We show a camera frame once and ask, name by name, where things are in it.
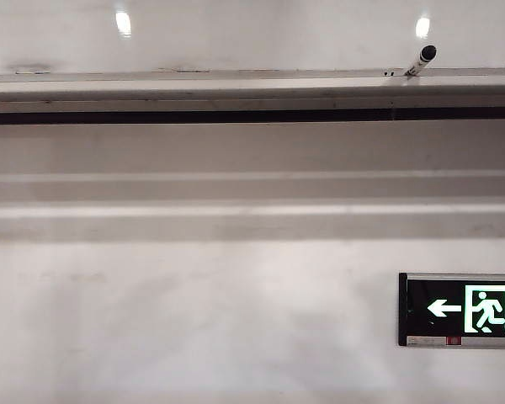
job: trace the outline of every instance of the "emergency exit sign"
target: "emergency exit sign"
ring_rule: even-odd
[[[399,344],[505,348],[505,274],[400,274]]]

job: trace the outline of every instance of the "sign frame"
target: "sign frame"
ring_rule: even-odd
[[[398,293],[398,344],[402,347],[415,348],[479,348],[479,349],[505,349],[505,337],[468,337],[468,336],[423,336],[408,335],[408,280],[439,280],[439,281],[467,281],[471,283],[505,282],[505,274],[452,274],[452,273],[399,273]],[[443,306],[445,312],[461,311],[458,306]]]

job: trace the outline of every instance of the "wall surface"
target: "wall surface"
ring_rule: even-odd
[[[0,0],[0,74],[408,68],[428,44],[505,68],[505,0]]]
[[[505,403],[400,271],[505,273],[505,121],[0,127],[0,404]]]

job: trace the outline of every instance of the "white arrow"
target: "white arrow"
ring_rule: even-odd
[[[444,306],[446,299],[437,299],[428,309],[436,317],[446,317],[445,311],[462,311],[462,306]]]

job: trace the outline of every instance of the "black sign panel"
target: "black sign panel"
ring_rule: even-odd
[[[400,274],[399,344],[505,338],[505,275]]]

